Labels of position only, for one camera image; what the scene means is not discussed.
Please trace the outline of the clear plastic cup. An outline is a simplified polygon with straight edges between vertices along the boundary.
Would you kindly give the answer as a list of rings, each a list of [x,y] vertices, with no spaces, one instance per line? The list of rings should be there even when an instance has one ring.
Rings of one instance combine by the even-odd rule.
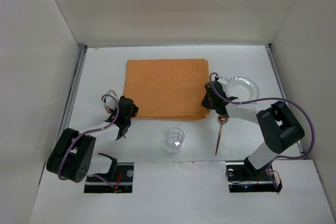
[[[184,140],[185,134],[178,127],[170,128],[165,132],[167,151],[170,154],[177,154],[180,151]]]

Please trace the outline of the white round plate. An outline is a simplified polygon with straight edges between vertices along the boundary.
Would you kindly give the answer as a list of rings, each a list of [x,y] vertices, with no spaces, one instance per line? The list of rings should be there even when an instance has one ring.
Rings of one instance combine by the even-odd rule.
[[[225,93],[228,97],[237,97],[239,101],[256,100],[260,97],[258,86],[246,77],[228,79]]]

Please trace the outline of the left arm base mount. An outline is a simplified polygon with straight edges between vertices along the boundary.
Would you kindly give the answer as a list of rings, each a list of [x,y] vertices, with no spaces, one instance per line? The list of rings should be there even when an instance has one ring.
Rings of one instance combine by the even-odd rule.
[[[90,164],[85,179],[85,194],[130,194],[134,163],[120,163],[115,157],[99,153]]]

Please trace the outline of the copper spoon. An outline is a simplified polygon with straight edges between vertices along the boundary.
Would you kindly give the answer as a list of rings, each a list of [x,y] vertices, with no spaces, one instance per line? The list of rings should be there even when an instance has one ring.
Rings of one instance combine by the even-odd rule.
[[[218,153],[219,145],[220,145],[220,140],[223,132],[223,126],[228,122],[228,117],[224,115],[219,115],[218,116],[218,121],[220,123],[220,128],[219,128],[219,133],[217,137],[217,143],[216,143],[216,149],[215,149],[215,155]]]

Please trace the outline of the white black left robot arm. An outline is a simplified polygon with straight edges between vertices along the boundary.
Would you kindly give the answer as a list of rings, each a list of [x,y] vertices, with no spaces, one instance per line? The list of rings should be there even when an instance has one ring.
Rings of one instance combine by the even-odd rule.
[[[139,110],[132,99],[116,97],[112,92],[104,94],[101,100],[109,117],[83,132],[66,128],[52,150],[46,170],[56,174],[60,180],[79,183],[90,175],[94,148],[124,137],[131,126],[131,119]]]

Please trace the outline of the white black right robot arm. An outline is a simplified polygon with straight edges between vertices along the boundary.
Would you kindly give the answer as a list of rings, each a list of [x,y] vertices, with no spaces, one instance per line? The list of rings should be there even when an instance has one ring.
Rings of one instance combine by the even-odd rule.
[[[255,175],[305,136],[305,131],[285,99],[259,99],[252,102],[238,102],[237,97],[227,97],[218,81],[204,85],[206,94],[202,106],[216,111],[218,115],[255,123],[260,127],[264,142],[244,159],[244,170]]]

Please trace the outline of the orange cloth placemat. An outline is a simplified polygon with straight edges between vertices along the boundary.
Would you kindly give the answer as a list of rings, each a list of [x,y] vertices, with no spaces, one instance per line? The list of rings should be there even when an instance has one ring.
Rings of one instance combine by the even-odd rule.
[[[138,118],[198,120],[209,114],[201,105],[208,79],[206,59],[128,60],[123,94]]]

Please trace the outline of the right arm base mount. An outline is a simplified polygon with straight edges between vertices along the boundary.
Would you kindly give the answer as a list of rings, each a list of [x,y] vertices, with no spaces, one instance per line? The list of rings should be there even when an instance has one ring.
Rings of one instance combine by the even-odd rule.
[[[230,193],[279,193],[283,187],[279,173],[271,165],[251,172],[244,162],[227,162],[225,177]]]

